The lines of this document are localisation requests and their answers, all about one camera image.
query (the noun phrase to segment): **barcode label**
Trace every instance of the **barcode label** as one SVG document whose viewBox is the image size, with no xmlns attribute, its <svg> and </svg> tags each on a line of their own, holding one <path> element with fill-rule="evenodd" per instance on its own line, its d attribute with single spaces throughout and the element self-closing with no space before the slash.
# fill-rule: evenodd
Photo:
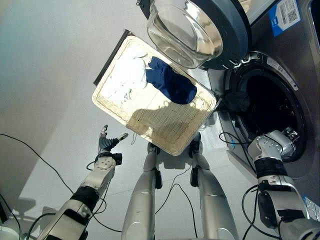
<svg viewBox="0 0 320 240">
<path fill-rule="evenodd" d="M 287 23 L 287 19 L 286 19 L 286 14 L 285 14 L 285 5 L 284 4 L 281 4 L 280 5 L 280 11 L 281 11 L 281 16 L 282 16 L 282 21 L 283 21 L 283 24 L 286 24 Z"/>
<path fill-rule="evenodd" d="M 279 0 L 268 15 L 275 37 L 301 21 L 297 0 Z"/>
<path fill-rule="evenodd" d="M 291 12 L 288 13 L 288 17 L 289 17 L 289 23 L 292 23 L 294 20 L 298 18 L 297 11 L 295 9 L 292 10 Z"/>
</svg>

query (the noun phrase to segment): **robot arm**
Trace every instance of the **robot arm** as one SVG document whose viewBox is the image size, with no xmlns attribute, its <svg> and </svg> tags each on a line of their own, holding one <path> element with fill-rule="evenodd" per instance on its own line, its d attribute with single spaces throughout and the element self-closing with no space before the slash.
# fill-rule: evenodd
<svg viewBox="0 0 320 240">
<path fill-rule="evenodd" d="M 310 219 L 282 162 L 281 156 L 294 150 L 293 142 L 278 130 L 256 137 L 248 147 L 258 178 L 260 219 L 277 229 L 282 240 L 317 240 L 320 223 Z"/>
<path fill-rule="evenodd" d="M 107 139 L 107 128 L 104 126 L 99 136 L 98 155 L 94 169 L 81 183 L 51 222 L 45 227 L 38 240 L 85 240 L 88 236 L 86 227 L 93 216 L 93 210 L 108 188 L 115 174 L 116 165 L 122 163 L 122 154 L 112 154 L 110 150 L 125 139 L 128 134 L 114 139 Z"/>
</svg>

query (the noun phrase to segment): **washing machine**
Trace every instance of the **washing machine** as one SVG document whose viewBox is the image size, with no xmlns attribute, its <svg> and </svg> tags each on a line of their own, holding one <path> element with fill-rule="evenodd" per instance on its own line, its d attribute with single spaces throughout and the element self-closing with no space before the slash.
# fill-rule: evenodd
<svg viewBox="0 0 320 240">
<path fill-rule="evenodd" d="M 249 169 L 246 143 L 256 136 L 290 130 L 298 137 L 285 168 L 300 193 L 319 205 L 319 0 L 137 5 L 157 50 L 182 67 L 207 70 L 217 99 L 228 99 L 229 108 L 218 106 L 218 113 L 237 167 Z"/>
</svg>

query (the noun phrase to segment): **black cloth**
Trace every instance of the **black cloth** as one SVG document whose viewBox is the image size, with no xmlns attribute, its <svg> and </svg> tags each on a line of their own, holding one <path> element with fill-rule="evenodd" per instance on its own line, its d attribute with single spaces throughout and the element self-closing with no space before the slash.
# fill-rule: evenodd
<svg viewBox="0 0 320 240">
<path fill-rule="evenodd" d="M 250 97 L 247 92 L 233 91 L 227 92 L 215 109 L 222 112 L 243 113 L 247 111 L 250 106 Z"/>
<path fill-rule="evenodd" d="M 178 73 L 161 59 L 153 56 L 148 64 L 152 69 L 146 69 L 146 81 L 162 92 L 176 104 L 189 104 L 197 94 L 197 88 L 192 82 Z"/>
</svg>

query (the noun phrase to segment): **washing machine door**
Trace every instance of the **washing machine door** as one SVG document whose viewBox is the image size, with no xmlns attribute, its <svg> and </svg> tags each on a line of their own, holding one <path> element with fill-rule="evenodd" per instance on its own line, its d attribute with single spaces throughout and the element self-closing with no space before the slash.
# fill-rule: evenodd
<svg viewBox="0 0 320 240">
<path fill-rule="evenodd" d="M 147 33 L 157 49 L 180 66 L 231 69 L 249 51 L 250 24 L 238 0 L 144 0 L 140 7 L 149 8 Z"/>
</svg>

